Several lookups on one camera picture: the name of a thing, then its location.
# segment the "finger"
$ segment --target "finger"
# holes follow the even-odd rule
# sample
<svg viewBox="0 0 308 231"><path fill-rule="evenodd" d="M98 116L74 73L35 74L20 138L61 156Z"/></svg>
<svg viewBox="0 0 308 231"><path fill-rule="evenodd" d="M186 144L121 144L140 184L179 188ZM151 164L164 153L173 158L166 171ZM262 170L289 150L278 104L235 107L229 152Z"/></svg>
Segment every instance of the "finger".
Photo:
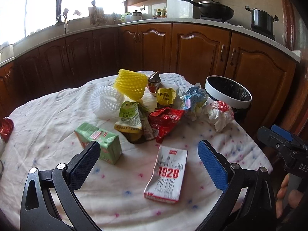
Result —
<svg viewBox="0 0 308 231"><path fill-rule="evenodd" d="M301 198L303 197L303 193L301 193L298 190L293 189L289 196L288 196L288 201L289 201L289 205L291 208L296 208L299 204L299 202L301 201Z"/></svg>
<svg viewBox="0 0 308 231"><path fill-rule="evenodd" d="M289 183L290 174L287 174L281 183L281 187L287 187Z"/></svg>
<svg viewBox="0 0 308 231"><path fill-rule="evenodd" d="M276 215L277 219L282 215L282 200L276 201Z"/></svg>
<svg viewBox="0 0 308 231"><path fill-rule="evenodd" d="M278 199L283 199L285 197L286 192L287 192L287 188L286 187L282 187L281 189L279 189L279 191L277 193L277 198Z"/></svg>

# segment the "frying pan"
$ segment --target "frying pan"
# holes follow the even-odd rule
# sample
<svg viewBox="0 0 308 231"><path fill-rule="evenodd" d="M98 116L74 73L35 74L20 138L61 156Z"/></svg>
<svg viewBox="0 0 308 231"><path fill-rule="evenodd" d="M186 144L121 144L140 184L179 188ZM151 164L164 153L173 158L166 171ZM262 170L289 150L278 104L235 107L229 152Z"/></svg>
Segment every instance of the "frying pan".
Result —
<svg viewBox="0 0 308 231"><path fill-rule="evenodd" d="M219 2L214 2L213 0L212 2L204 1L204 2L198 2L198 3L192 0L180 0L180 1L189 2L192 5L198 7L201 14L205 17L222 19L223 21L228 21L234 15L234 11L232 8L225 6L223 4L220 4Z"/></svg>

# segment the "faucet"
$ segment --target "faucet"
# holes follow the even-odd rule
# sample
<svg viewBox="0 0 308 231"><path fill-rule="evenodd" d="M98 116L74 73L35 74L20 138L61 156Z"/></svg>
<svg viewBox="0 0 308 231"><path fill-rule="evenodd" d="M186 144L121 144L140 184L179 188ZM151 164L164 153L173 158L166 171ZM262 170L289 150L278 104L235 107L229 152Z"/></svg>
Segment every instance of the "faucet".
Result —
<svg viewBox="0 0 308 231"><path fill-rule="evenodd" d="M60 16L64 16L64 33L68 33L68 24L67 24L67 17L64 14L60 14L57 16L56 23L59 21Z"/></svg>

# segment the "red snack wrapper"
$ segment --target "red snack wrapper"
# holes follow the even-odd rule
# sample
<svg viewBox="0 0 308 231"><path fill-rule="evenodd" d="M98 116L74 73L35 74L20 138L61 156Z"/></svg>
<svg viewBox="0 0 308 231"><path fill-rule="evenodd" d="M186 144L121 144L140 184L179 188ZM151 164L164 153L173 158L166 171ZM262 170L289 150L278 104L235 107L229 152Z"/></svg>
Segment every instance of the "red snack wrapper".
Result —
<svg viewBox="0 0 308 231"><path fill-rule="evenodd" d="M148 120L153 129L156 142L163 142L164 137L170 133L184 113L184 110L167 107L158 109L149 115Z"/></svg>
<svg viewBox="0 0 308 231"><path fill-rule="evenodd" d="M0 135L5 143L9 141L13 128L14 128L13 121L8 117L4 117L3 120L1 121Z"/></svg>

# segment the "blue crumpled paper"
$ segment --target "blue crumpled paper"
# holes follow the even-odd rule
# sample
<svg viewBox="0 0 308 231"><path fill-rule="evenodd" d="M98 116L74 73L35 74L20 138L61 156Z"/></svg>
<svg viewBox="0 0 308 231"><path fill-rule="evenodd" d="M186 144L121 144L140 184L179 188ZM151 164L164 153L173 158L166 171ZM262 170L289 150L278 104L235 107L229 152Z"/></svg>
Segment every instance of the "blue crumpled paper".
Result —
<svg viewBox="0 0 308 231"><path fill-rule="evenodd" d="M181 97L183 103L179 109L185 110L185 116L195 121L203 114L207 99L208 94L205 89L201 88L200 83L196 83L193 87L189 88L189 90L183 92Z"/></svg>

